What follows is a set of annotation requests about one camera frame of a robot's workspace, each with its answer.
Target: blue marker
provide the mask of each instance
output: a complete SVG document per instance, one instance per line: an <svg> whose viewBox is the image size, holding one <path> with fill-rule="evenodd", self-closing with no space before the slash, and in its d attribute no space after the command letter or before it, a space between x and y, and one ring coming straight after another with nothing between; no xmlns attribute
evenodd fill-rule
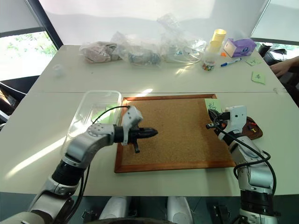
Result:
<svg viewBox="0 0 299 224"><path fill-rule="evenodd" d="M241 60L242 60L241 58L238 58L238 59L235 59L235 60L233 60L233 61L231 61L231 62L225 62L225 63L223 63L223 64L221 65L221 67L227 66L227 65L232 64L232 63L235 63L235 62L239 62L239 61L241 61Z"/></svg>

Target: green sticky note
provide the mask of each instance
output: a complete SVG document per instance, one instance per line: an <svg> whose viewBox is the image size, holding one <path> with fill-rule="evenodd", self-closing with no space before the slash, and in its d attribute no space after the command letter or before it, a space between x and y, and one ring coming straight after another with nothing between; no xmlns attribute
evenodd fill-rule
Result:
<svg viewBox="0 0 299 224"><path fill-rule="evenodd" d="M260 64L260 63L262 63L262 60L259 59L259 58L257 58L257 57L251 57L251 58L248 59L246 62L247 62L248 64L250 64L251 66L254 66L254 65L256 65L256 64Z"/></svg>
<svg viewBox="0 0 299 224"><path fill-rule="evenodd" d="M256 83L266 84L265 75L261 72L253 71L251 80Z"/></svg>
<svg viewBox="0 0 299 224"><path fill-rule="evenodd" d="M219 99L205 99L206 103L206 110L208 111L209 109L213 109L218 111L219 113L222 112L221 110L221 105L220 105L220 100Z"/></svg>

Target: cork board with wooden frame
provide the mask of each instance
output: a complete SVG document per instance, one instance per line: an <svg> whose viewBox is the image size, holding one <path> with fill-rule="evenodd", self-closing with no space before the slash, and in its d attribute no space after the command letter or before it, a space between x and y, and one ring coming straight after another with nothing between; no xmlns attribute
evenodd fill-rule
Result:
<svg viewBox="0 0 299 224"><path fill-rule="evenodd" d="M205 98L215 94L161 97L124 98L123 105L136 106L143 121L140 127L152 127L158 134L139 139L140 153L133 145L117 147L114 171L116 173L234 167L227 145L213 130Z"/></svg>

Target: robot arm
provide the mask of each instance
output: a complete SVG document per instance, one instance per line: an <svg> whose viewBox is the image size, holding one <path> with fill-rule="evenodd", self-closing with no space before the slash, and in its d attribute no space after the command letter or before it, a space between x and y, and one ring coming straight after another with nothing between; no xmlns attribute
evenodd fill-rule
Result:
<svg viewBox="0 0 299 224"><path fill-rule="evenodd" d="M137 139L149 138L158 133L153 128L139 128L138 123L142 119L141 113L131 106L123 116L122 126L92 124L86 132L71 141L63 159L53 175L48 177L29 210L4 220L2 224L65 223L73 205L71 196L101 148L117 142L123 145L132 143L138 153Z"/></svg>
<svg viewBox="0 0 299 224"><path fill-rule="evenodd" d="M246 107L226 108L222 114L209 110L209 116L213 123L207 124L206 127L216 128L215 133L220 140L226 142L237 165L236 177L241 190L240 223L276 224L277 219L273 211L275 175L269 163L263 160L267 157L264 151L247 136L242 135L247 118Z"/></svg>

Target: purple tissue box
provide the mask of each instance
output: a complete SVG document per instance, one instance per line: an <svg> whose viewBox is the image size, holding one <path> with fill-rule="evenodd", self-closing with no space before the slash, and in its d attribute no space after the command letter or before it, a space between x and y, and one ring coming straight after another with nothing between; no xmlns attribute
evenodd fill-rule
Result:
<svg viewBox="0 0 299 224"><path fill-rule="evenodd" d="M234 41L232 38L228 38L228 41L224 45L224 50L230 57L241 57L251 55L256 43L253 42L250 38L241 39Z"/></svg>

